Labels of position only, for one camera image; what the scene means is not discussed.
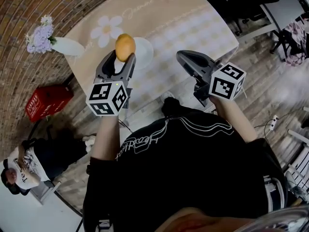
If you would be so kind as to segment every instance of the red crate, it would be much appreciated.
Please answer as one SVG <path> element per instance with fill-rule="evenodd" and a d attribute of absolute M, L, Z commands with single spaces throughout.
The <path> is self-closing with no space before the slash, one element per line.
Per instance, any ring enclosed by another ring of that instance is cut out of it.
<path fill-rule="evenodd" d="M 73 93 L 64 85 L 38 87 L 26 105 L 26 113 L 32 122 L 62 110 Z"/>

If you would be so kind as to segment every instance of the power outlet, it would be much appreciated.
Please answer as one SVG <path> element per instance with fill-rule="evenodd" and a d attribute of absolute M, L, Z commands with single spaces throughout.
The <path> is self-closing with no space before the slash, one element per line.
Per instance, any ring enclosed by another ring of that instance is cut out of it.
<path fill-rule="evenodd" d="M 276 126 L 276 123 L 278 121 L 278 116 L 277 115 L 274 115 L 273 118 L 272 118 L 272 121 L 270 123 L 270 126 L 269 126 L 269 129 L 270 130 L 274 130 L 275 129 L 275 126 Z"/>

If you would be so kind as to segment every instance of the black pants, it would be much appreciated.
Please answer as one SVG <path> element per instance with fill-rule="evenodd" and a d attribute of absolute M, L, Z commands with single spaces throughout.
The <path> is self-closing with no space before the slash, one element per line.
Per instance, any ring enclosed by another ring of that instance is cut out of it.
<path fill-rule="evenodd" d="M 164 105 L 162 107 L 162 112 L 165 117 L 180 116 L 188 113 L 203 113 L 202 111 L 197 109 L 180 106 L 179 100 L 172 97 L 168 97 L 165 99 Z"/>
<path fill-rule="evenodd" d="M 85 143 L 74 138 L 49 141 L 39 139 L 33 147 L 35 155 L 51 180 L 87 154 Z"/>

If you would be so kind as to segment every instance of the white flower pattern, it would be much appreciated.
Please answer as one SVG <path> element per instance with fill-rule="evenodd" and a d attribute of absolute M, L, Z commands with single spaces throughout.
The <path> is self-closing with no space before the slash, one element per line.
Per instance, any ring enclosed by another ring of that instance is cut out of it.
<path fill-rule="evenodd" d="M 98 20 L 99 27 L 91 31 L 91 38 L 98 38 L 98 45 L 101 48 L 104 48 L 108 45 L 110 41 L 110 36 L 113 39 L 117 39 L 120 34 L 123 33 L 123 30 L 120 27 L 117 27 L 122 22 L 121 16 L 115 16 L 111 19 L 108 16 L 102 16 Z"/>

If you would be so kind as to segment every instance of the gray table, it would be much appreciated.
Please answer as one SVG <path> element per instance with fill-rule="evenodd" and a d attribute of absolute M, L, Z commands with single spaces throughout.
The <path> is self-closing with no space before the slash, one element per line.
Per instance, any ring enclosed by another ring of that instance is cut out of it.
<path fill-rule="evenodd" d="M 298 0 L 279 0 L 262 4 L 261 8 L 270 20 L 270 24 L 238 38 L 238 42 L 247 41 L 273 30 L 282 30 L 304 13 Z"/>

